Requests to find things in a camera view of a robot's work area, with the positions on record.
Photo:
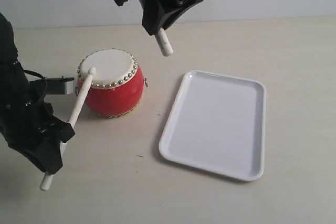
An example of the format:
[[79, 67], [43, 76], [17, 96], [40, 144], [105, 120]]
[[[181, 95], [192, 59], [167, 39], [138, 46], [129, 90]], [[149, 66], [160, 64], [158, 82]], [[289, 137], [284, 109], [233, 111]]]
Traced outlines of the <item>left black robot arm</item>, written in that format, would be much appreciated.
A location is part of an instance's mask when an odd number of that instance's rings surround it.
[[75, 132], [53, 115], [44, 98], [73, 92], [73, 77], [47, 79], [22, 68], [11, 23], [1, 16], [1, 134], [8, 147], [21, 153], [43, 173], [55, 174], [63, 166], [60, 143]]

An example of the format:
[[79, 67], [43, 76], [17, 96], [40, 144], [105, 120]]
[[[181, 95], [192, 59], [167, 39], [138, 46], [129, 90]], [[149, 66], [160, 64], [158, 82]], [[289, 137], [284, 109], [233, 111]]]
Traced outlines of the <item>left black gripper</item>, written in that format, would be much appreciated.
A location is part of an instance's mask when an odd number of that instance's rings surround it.
[[71, 124], [56, 119], [51, 104], [39, 95], [1, 96], [1, 133], [9, 148], [50, 174], [63, 167], [59, 142], [75, 135]]

